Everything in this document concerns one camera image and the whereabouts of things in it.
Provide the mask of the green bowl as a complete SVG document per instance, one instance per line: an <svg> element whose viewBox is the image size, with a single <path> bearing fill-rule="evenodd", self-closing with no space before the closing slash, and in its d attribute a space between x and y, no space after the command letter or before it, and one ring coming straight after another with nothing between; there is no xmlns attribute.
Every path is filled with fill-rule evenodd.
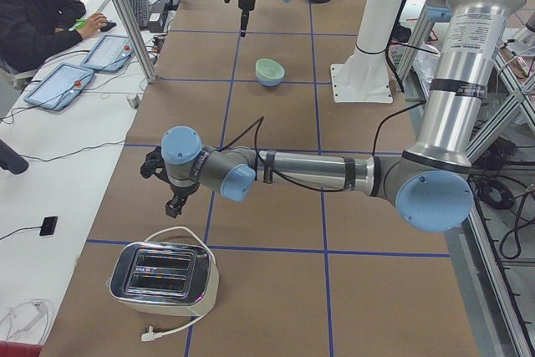
<svg viewBox="0 0 535 357"><path fill-rule="evenodd" d="M280 80L285 76L285 68L276 60L261 58L255 64L255 74L259 79Z"/></svg>

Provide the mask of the small black square device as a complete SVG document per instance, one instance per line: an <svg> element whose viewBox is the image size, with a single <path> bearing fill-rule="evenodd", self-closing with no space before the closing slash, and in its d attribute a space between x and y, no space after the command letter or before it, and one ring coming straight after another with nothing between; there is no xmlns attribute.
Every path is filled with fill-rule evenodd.
<svg viewBox="0 0 535 357"><path fill-rule="evenodd" d="M47 237L54 235L56 225L58 222L57 216L45 217L39 230L40 237Z"/></svg>

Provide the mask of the seated person in black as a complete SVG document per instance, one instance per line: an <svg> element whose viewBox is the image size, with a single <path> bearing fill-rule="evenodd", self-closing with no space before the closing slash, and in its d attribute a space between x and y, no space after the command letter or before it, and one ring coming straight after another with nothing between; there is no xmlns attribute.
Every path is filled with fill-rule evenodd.
<svg viewBox="0 0 535 357"><path fill-rule="evenodd" d="M74 29L77 19L88 20L85 32ZM81 0L1 0L1 59L17 73L38 69L107 21L103 13L88 16Z"/></svg>

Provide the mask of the near blue teach pendant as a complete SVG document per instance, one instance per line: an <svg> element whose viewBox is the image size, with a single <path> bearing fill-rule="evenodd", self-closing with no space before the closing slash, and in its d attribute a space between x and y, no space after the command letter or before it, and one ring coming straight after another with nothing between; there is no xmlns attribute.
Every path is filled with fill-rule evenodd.
<svg viewBox="0 0 535 357"><path fill-rule="evenodd" d="M94 71L73 64L60 64L23 100L44 110L60 111L66 108L94 78Z"/></svg>

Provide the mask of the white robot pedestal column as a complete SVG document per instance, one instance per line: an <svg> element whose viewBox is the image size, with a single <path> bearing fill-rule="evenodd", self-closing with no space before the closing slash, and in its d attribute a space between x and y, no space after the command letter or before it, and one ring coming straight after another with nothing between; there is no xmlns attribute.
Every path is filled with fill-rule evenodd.
<svg viewBox="0 0 535 357"><path fill-rule="evenodd" d="M403 0L367 0L354 53L333 64L331 84L336 103L393 102L386 56Z"/></svg>

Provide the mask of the black keyboard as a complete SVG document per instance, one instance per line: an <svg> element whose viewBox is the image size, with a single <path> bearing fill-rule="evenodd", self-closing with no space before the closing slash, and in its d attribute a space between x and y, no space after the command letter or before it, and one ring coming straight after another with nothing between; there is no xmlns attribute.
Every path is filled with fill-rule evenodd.
<svg viewBox="0 0 535 357"><path fill-rule="evenodd" d="M127 0L139 28L148 28L149 0Z"/></svg>

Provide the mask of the black computer mouse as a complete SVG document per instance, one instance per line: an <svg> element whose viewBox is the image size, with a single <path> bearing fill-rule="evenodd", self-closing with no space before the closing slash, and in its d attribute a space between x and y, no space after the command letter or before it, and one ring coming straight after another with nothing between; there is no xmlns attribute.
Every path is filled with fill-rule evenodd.
<svg viewBox="0 0 535 357"><path fill-rule="evenodd" d="M112 28L115 28L115 27L116 27L116 23L115 22L107 21L107 22L102 24L102 26L99 28L99 31L102 32L102 33L106 33L106 32L109 32Z"/></svg>

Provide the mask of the white chrome toaster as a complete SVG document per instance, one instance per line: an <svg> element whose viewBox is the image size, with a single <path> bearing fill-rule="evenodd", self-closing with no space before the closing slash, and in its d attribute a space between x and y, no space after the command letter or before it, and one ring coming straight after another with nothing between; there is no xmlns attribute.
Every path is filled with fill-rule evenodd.
<svg viewBox="0 0 535 357"><path fill-rule="evenodd" d="M198 317L215 306L219 272L203 246L133 242L121 251L109 281L113 298L147 314Z"/></svg>

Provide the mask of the green handheld controller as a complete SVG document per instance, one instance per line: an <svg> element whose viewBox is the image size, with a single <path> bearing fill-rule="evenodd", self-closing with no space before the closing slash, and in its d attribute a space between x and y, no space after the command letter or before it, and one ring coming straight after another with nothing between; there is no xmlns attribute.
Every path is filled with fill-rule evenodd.
<svg viewBox="0 0 535 357"><path fill-rule="evenodd" d="M85 32L87 23L88 23L87 19L77 19L75 21L74 29L77 31Z"/></svg>

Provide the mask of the blue bowl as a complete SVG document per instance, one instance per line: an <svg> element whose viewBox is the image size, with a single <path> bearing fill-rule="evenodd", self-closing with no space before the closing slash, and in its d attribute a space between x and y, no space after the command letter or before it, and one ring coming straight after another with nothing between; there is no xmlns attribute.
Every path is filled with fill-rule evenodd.
<svg viewBox="0 0 535 357"><path fill-rule="evenodd" d="M277 70L277 71L261 71L257 70L255 72L257 81L265 87L276 87L283 82L285 78L286 71Z"/></svg>

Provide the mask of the aluminium frame post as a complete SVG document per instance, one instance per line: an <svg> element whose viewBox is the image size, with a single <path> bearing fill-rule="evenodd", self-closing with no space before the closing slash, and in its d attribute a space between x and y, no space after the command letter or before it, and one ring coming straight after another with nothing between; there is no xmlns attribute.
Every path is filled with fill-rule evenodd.
<svg viewBox="0 0 535 357"><path fill-rule="evenodd" d="M130 41L133 43L135 56L141 66L141 70L148 84L152 84L157 79L155 67L145 47L145 42L141 36L140 29L135 21L133 12L127 0L111 0L118 13L120 21L125 28Z"/></svg>

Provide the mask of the blue teach pendant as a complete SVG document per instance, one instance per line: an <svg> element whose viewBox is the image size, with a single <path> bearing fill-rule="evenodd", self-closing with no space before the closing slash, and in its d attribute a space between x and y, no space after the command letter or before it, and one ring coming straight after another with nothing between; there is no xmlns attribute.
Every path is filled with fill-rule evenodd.
<svg viewBox="0 0 535 357"><path fill-rule="evenodd" d="M73 64L60 64L23 100L44 110L60 111L66 108L94 78L94 71Z"/></svg>
<svg viewBox="0 0 535 357"><path fill-rule="evenodd" d="M133 46L126 36L106 34L99 39L81 62L81 66L98 72L115 73L131 58Z"/></svg>

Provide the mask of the far blue teach pendant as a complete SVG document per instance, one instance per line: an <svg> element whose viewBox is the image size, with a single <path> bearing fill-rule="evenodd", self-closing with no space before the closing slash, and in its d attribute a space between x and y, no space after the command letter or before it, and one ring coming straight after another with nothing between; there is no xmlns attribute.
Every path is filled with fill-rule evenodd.
<svg viewBox="0 0 535 357"><path fill-rule="evenodd" d="M81 62L81 66L98 72L115 73L131 58L133 46L126 36L106 34L99 39Z"/></svg>

